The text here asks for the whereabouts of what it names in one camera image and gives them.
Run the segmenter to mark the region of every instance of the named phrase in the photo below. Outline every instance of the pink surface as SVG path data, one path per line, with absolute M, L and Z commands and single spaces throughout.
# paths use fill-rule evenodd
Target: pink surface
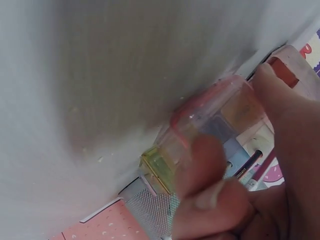
M 86 222 L 78 222 L 50 240 L 148 240 L 146 233 L 119 200 Z

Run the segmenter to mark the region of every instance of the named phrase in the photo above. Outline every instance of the finger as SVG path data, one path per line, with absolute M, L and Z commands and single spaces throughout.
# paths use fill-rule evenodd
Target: finger
M 235 178 L 221 180 L 180 203 L 173 218 L 174 239 L 196 239 L 233 230 L 254 215 L 248 191 Z
M 256 97 L 261 102 L 273 126 L 285 112 L 290 111 L 301 100 L 305 100 L 278 78 L 267 63 L 263 63 L 257 68 L 252 85 Z
M 180 199 L 196 194 L 222 179 L 227 161 L 222 144 L 211 135 L 199 135 L 191 145 L 190 162 L 175 172 L 175 190 Z
M 237 237 L 229 232 L 224 232 L 214 236 L 203 237 L 200 240 L 237 240 Z

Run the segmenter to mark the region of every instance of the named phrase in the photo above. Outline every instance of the metal mesh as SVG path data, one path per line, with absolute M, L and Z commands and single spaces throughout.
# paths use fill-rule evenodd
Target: metal mesh
M 171 235 L 173 217 L 179 205 L 175 194 L 153 196 L 146 188 L 125 202 L 152 240 L 161 240 Z

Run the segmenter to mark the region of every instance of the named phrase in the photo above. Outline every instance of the red object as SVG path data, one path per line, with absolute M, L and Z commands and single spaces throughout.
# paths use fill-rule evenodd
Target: red object
M 272 161 L 276 158 L 275 149 L 272 149 L 266 159 L 263 161 L 262 165 L 259 169 L 255 172 L 252 179 L 256 180 L 257 182 L 261 179 L 263 174 L 267 171 L 268 167 L 271 165 Z
M 300 54 L 306 59 L 306 54 L 310 54 L 312 52 L 311 46 L 307 43 L 301 50 Z

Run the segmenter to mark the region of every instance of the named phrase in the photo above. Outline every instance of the purple pattern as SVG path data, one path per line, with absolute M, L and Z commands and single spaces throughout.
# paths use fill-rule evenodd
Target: purple pattern
M 320 40 L 320 29 L 316 32 L 316 34 L 318 35 L 319 40 Z M 317 75 L 319 76 L 319 78 L 320 78 L 320 62 L 318 63 L 317 66 L 315 66 L 315 67 L 313 68 L 313 70 L 316 72 L 316 74 L 317 74 Z

